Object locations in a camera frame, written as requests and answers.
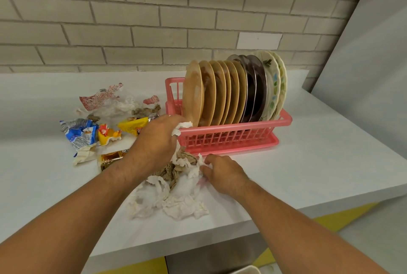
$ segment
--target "person's right arm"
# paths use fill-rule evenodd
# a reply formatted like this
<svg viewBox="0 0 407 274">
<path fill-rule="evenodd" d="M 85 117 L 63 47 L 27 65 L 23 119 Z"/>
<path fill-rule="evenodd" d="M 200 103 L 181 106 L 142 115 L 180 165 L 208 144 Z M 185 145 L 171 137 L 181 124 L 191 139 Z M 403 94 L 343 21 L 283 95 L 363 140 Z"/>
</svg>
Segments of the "person's right arm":
<svg viewBox="0 0 407 274">
<path fill-rule="evenodd" d="M 377 263 L 250 180 L 228 156 L 208 155 L 201 167 L 215 189 L 249 213 L 284 274 L 387 273 Z"/>
</svg>

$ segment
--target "white countertop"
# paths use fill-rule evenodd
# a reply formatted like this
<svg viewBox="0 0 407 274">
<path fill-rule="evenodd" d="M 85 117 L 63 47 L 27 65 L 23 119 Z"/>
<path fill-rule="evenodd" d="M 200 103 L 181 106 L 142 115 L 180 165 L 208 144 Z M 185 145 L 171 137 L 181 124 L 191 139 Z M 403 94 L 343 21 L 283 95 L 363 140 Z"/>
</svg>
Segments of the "white countertop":
<svg viewBox="0 0 407 274">
<path fill-rule="evenodd" d="M 92 179 L 95 161 L 72 167 L 74 149 L 59 131 L 74 118 L 79 95 L 122 81 L 140 97 L 165 98 L 164 79 L 183 72 L 45 73 L 0 78 L 0 241 Z M 285 109 L 291 126 L 275 129 L 280 144 L 234 155 L 267 191 L 310 217 L 407 193 L 407 161 L 300 88 L 305 71 L 290 71 Z M 132 138 L 109 147 L 127 148 Z M 258 232 L 234 200 L 201 190 L 210 215 L 174 221 L 162 212 L 129 220 L 121 207 L 89 258 L 95 273 Z"/>
</svg>

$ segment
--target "tan plate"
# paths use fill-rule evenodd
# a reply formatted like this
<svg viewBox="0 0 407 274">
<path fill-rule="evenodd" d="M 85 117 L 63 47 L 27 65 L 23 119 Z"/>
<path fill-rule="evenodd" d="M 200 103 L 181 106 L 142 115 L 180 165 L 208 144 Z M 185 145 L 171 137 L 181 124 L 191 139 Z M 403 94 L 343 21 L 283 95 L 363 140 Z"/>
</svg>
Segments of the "tan plate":
<svg viewBox="0 0 407 274">
<path fill-rule="evenodd" d="M 213 118 L 211 126 L 220 125 L 223 112 L 225 111 L 226 104 L 226 78 L 225 73 L 223 72 L 222 66 L 215 60 L 209 61 L 210 65 L 213 68 L 215 73 L 216 81 L 216 103 L 215 103 L 215 112 L 213 113 Z"/>
<path fill-rule="evenodd" d="M 202 82 L 204 84 L 204 98 L 201 119 L 198 126 L 210 126 L 215 112 L 216 81 L 212 66 L 206 60 L 199 62 L 201 67 Z"/>
<path fill-rule="evenodd" d="M 229 111 L 227 112 L 225 125 L 231 124 L 236 115 L 237 104 L 239 102 L 239 76 L 237 74 L 236 67 L 230 60 L 223 61 L 230 74 L 230 104 Z"/>
<path fill-rule="evenodd" d="M 225 110 L 223 111 L 222 119 L 220 122 L 220 125 L 223 125 L 226 121 L 227 114 L 229 112 L 229 106 L 230 106 L 230 95 L 231 95 L 231 88 L 230 88 L 230 73 L 229 69 L 227 68 L 226 64 L 218 60 L 218 63 L 221 65 L 223 72 L 225 73 L 225 80 L 226 80 L 226 103 L 225 103 Z"/>
<path fill-rule="evenodd" d="M 198 127 L 204 106 L 204 86 L 201 68 L 196 60 L 186 67 L 185 80 L 182 90 L 182 115 L 193 127 Z"/>
<path fill-rule="evenodd" d="M 236 110 L 236 115 L 233 119 L 233 124 L 237 124 L 240 122 L 240 119 L 243 116 L 243 111 L 245 109 L 246 105 L 246 95 L 247 95 L 247 79 L 246 79 L 246 72 L 243 69 L 242 65 L 236 61 L 232 60 L 231 61 L 233 65 L 236 67 L 237 74 L 239 76 L 239 101 L 237 104 L 237 110 Z"/>
</svg>

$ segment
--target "person's right hand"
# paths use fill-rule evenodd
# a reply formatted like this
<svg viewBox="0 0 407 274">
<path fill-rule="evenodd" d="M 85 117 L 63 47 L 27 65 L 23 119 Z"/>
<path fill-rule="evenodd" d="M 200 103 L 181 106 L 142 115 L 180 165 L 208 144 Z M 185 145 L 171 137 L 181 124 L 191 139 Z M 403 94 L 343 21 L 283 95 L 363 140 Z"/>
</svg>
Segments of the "person's right hand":
<svg viewBox="0 0 407 274">
<path fill-rule="evenodd" d="M 200 170 L 213 187 L 234 199 L 242 193 L 242 188 L 250 181 L 242 167 L 229 156 L 209 154 L 205 158 L 205 163 L 211 163 L 213 169 L 201 166 Z"/>
</svg>

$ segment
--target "pink dish rack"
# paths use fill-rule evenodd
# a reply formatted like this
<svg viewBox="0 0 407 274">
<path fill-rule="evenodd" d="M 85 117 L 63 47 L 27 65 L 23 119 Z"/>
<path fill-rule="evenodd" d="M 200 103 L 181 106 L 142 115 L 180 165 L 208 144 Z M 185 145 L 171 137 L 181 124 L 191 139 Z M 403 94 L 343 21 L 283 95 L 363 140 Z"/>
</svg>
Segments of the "pink dish rack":
<svg viewBox="0 0 407 274">
<path fill-rule="evenodd" d="M 166 112 L 182 115 L 180 89 L 183 77 L 165 80 L 167 92 Z M 191 154 L 233 154 L 276 146 L 279 141 L 274 135 L 275 127 L 289 126 L 293 118 L 282 109 L 280 118 L 273 121 L 182 128 L 178 141 Z"/>
</svg>

